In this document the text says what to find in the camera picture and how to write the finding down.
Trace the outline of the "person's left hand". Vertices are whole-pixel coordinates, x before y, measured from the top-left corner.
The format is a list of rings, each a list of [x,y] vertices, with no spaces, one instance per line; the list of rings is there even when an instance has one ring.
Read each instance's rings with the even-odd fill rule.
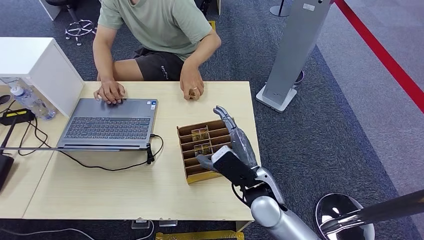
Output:
[[[199,68],[185,63],[180,73],[180,88],[184,99],[197,101],[204,93],[204,82]]]

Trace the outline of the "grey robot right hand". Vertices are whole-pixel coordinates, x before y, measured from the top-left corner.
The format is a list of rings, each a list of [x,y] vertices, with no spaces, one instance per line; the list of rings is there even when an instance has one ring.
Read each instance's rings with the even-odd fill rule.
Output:
[[[216,106],[217,114],[228,129],[231,147],[223,146],[212,156],[197,155],[200,165],[208,170],[234,174],[250,174],[256,176],[258,164],[252,145],[245,132],[237,126],[235,120],[222,107]]]

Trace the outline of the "person's right hand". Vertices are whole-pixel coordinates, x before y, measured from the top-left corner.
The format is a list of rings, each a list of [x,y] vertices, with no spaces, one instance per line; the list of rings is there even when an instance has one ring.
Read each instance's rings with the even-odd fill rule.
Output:
[[[101,81],[99,89],[93,93],[96,100],[107,104],[120,104],[125,95],[125,88],[116,81]]]

